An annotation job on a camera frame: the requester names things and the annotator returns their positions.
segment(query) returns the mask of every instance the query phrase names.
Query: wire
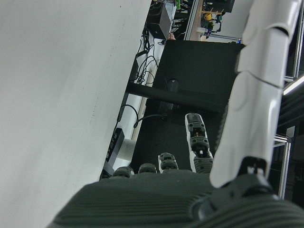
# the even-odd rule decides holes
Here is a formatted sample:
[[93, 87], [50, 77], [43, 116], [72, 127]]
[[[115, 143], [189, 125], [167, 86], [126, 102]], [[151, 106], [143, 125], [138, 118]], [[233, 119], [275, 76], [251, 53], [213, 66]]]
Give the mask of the wire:
[[161, 119], [165, 119], [166, 116], [165, 115], [160, 115], [160, 114], [152, 114], [152, 115], [147, 115], [147, 116], [144, 116], [143, 118], [140, 118], [139, 120], [137, 120], [133, 126], [133, 128], [136, 128], [138, 126], [138, 123], [144, 119], [147, 119], [147, 118], [151, 118], [151, 117], [159, 117]]
[[137, 54], [136, 54], [136, 56], [138, 55], [138, 53], [139, 53], [139, 50], [141, 49], [141, 47], [142, 47], [142, 39], [140, 39], [140, 41], [141, 41], [141, 44], [140, 44], [140, 46], [139, 46], [139, 48], [138, 48], [138, 51], [137, 51]]
[[123, 108], [123, 107], [130, 107], [130, 108], [132, 108], [132, 109], [134, 110], [135, 114], [136, 114], [136, 121], [138, 121], [138, 113], [137, 113], [136, 109], [135, 109], [132, 105], [130, 105], [130, 104], [125, 104], [125, 105], [122, 105], [122, 106], [120, 107], [119, 113], [118, 113], [118, 117], [117, 117], [117, 121], [118, 121], [118, 119], [119, 119], [120, 110], [121, 110], [121, 108]]

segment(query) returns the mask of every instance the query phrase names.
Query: metal frame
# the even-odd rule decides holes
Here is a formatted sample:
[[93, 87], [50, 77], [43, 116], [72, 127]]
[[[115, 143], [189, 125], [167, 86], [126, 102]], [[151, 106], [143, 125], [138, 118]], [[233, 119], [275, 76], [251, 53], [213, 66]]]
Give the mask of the metal frame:
[[300, 9], [299, 30], [298, 30], [298, 36], [297, 36], [296, 52], [295, 52], [295, 58], [294, 58], [295, 61], [294, 61], [294, 69], [293, 69], [294, 78], [299, 77], [299, 67], [300, 67], [302, 42], [303, 42], [303, 34], [304, 34], [303, 16], [304, 16], [304, 1], [302, 1], [301, 9]]
[[284, 155], [283, 155], [283, 163], [281, 168], [281, 177], [280, 177], [279, 194], [278, 194], [278, 196], [281, 199], [284, 199], [286, 182], [287, 182], [291, 140], [286, 137], [276, 135], [274, 147], [278, 147], [278, 146], [284, 146]]
[[194, 24], [194, 20], [195, 20], [196, 11], [198, 9], [198, 6], [199, 6], [199, 0], [194, 0], [193, 5], [192, 5], [192, 9], [191, 9], [191, 12], [190, 12], [190, 17], [189, 17], [189, 20], [188, 20], [187, 28], [186, 28], [186, 34], [185, 34], [184, 40], [190, 40], [191, 31], [192, 31], [192, 28], [193, 28], [193, 24]]

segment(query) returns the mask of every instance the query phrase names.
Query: white surface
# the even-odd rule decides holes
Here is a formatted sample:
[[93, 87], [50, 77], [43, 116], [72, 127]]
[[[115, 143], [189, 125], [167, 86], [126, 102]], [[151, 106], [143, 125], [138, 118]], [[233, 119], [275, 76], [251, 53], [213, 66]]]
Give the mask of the white surface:
[[238, 72], [248, 71], [260, 80], [283, 87], [289, 38], [282, 31], [270, 28], [257, 33], [240, 53]]
[[[174, 18], [176, 7], [173, 6], [172, 4], [166, 4], [166, 10], [167, 10], [168, 15], [171, 19], [171, 25], [172, 25], [172, 22], [173, 22], [172, 18]], [[140, 47], [140, 38], [141, 37], [138, 36], [137, 50]], [[142, 46], [140, 47], [139, 52], [143, 51], [143, 38], [141, 38], [141, 39], [142, 39]], [[159, 64], [159, 59], [162, 56], [164, 45], [159, 45], [158, 42], [161, 42], [162, 40], [161, 39], [154, 39], [153, 40], [153, 36], [150, 33], [149, 41], [150, 41], [151, 45], [154, 43], [154, 48], [152, 48], [150, 50], [148, 55], [149, 56], [154, 55], [155, 59], [158, 61], [158, 64]], [[138, 67], [140, 67], [140, 65], [142, 64], [142, 62], [144, 60], [145, 60], [145, 55], [142, 55], [142, 56], [137, 58]], [[147, 71], [150, 71], [154, 76], [155, 76], [154, 72], [156, 72], [156, 69], [157, 69], [157, 66], [156, 66], [155, 62], [151, 62], [147, 67]], [[149, 76], [149, 73], [146, 73], [145, 74], [145, 80], [146, 81], [143, 83], [143, 85], [147, 82], [148, 76]], [[129, 94], [127, 102], [126, 102], [127, 104], [132, 105], [137, 110], [139, 118], [143, 117], [143, 115], [144, 115], [144, 110], [143, 110], [143, 112], [140, 112], [140, 106], [142, 104], [142, 101], [144, 101], [144, 105], [145, 105], [146, 98]], [[137, 139], [137, 135], [138, 135], [139, 129], [141, 127], [141, 122], [139, 122], [139, 124], [138, 124], [138, 126], [135, 130], [136, 131], [136, 133], [135, 133], [136, 136], [134, 137], [133, 125], [134, 125], [135, 122], [136, 122], [136, 115], [135, 115], [134, 110], [130, 107], [125, 107], [124, 111], [123, 111], [122, 119], [118, 123], [117, 127], [122, 128], [124, 136], [125, 136], [126, 139]]]
[[254, 2], [244, 30], [248, 46], [240, 55], [238, 70], [241, 73], [232, 87], [223, 134], [210, 173], [210, 181], [215, 187], [233, 180], [247, 156], [264, 159], [264, 175], [268, 177], [269, 174], [289, 45], [288, 36], [274, 27], [282, 26], [289, 38], [292, 37], [300, 2], [264, 3], [261, 0]]
[[[221, 32], [217, 34], [222, 36], [241, 38], [253, 1], [254, 0], [236, 0], [234, 2], [232, 12], [226, 13], [223, 16]], [[214, 30], [216, 30], [218, 27], [219, 25], [215, 24]], [[229, 39], [221, 39], [216, 37], [209, 37], [207, 41], [223, 43], [231, 42]]]
[[0, 227], [97, 181], [149, 0], [0, 1]]
[[[149, 36], [149, 41], [150, 41], [150, 44], [152, 45], [153, 44], [153, 36], [151, 34]], [[161, 42], [161, 41], [162, 41], [161, 39], [154, 39], [155, 49], [153, 50], [153, 48], [152, 48], [150, 50], [149, 54], [148, 54], [149, 56], [152, 56], [154, 54], [154, 57], [155, 57], [156, 60], [161, 58], [162, 52], [163, 52], [163, 49], [164, 49], [163, 45], [158, 44], [158, 42]], [[142, 55], [142, 56], [137, 58], [137, 62], [138, 62], [139, 67], [144, 60], [145, 60], [145, 55]], [[153, 60], [152, 57], [148, 59], [147, 63], [149, 63], [151, 60]], [[157, 69], [157, 66], [155, 64], [155, 61], [153, 61], [148, 65], [147, 70], [150, 71], [150, 72], [156, 72], [155, 69]], [[149, 73], [145, 74], [145, 80], [146, 81], [143, 82], [143, 85], [145, 85], [147, 83], [148, 75], [149, 75]], [[126, 102], [127, 104], [132, 105], [137, 110], [139, 118], [143, 117], [143, 114], [144, 114], [143, 112], [139, 112], [142, 99], [143, 98], [141, 96], [136, 96], [136, 95], [129, 94], [127, 102]], [[126, 139], [132, 139], [133, 132], [134, 132], [133, 125], [134, 125], [135, 122], [136, 122], [136, 114], [135, 114], [134, 110], [130, 107], [125, 107], [124, 111], [123, 111], [122, 119], [118, 123], [117, 127], [122, 128], [123, 133], [124, 133], [124, 137]], [[136, 129], [139, 130], [140, 126], [141, 126], [141, 122], [138, 124]]]
[[259, 33], [269, 28], [282, 28], [293, 38], [301, 0], [255, 0], [243, 32], [243, 43], [248, 45]]

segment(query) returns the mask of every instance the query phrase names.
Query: black cable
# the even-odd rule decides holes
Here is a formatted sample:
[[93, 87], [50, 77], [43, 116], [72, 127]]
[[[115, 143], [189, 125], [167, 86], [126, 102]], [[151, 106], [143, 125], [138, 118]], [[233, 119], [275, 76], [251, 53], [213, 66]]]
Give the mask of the black cable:
[[141, 44], [140, 44], [140, 46], [139, 46], [139, 48], [138, 48], [138, 51], [137, 51], [137, 54], [136, 54], [136, 56], [138, 55], [138, 53], [139, 53], [139, 50], [141, 49], [141, 47], [142, 47], [142, 39], [140, 39], [140, 41], [141, 41]]
[[115, 127], [114, 127], [112, 135], [114, 134], [114, 132], [116, 130], [116, 127], [117, 127], [117, 125], [119, 123], [120, 110], [121, 110], [122, 107], [130, 107], [130, 108], [132, 108], [134, 110], [135, 114], [136, 114], [136, 122], [138, 121], [138, 113], [137, 113], [136, 109], [132, 105], [125, 104], [125, 105], [120, 106], [120, 109], [119, 109], [119, 112], [118, 112], [118, 117], [116, 119], [116, 124], [115, 124]]
[[151, 118], [151, 117], [159, 117], [161, 119], [165, 119], [166, 116], [165, 115], [160, 115], [160, 114], [152, 114], [152, 115], [147, 115], [147, 116], [144, 116], [143, 118], [140, 118], [139, 120], [137, 120], [133, 126], [133, 128], [136, 128], [138, 126], [138, 123], [144, 119], [147, 119], [147, 118]]
[[118, 114], [118, 117], [117, 117], [117, 120], [119, 119], [120, 110], [121, 110], [121, 108], [123, 108], [123, 107], [130, 107], [130, 108], [132, 108], [132, 109], [134, 110], [135, 114], [136, 114], [136, 121], [138, 121], [138, 113], [137, 113], [136, 109], [135, 109], [132, 105], [130, 105], [130, 104], [125, 104], [125, 105], [122, 105], [122, 106], [120, 107], [120, 109], [119, 109], [119, 114]]

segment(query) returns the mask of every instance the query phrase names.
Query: black box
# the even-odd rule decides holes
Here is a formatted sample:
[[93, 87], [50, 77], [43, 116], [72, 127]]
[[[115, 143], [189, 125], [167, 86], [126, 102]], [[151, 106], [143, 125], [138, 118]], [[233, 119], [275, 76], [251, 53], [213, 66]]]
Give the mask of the black box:
[[171, 22], [168, 12], [163, 3], [155, 3], [150, 6], [147, 16], [147, 29], [157, 39], [167, 39], [170, 32]]

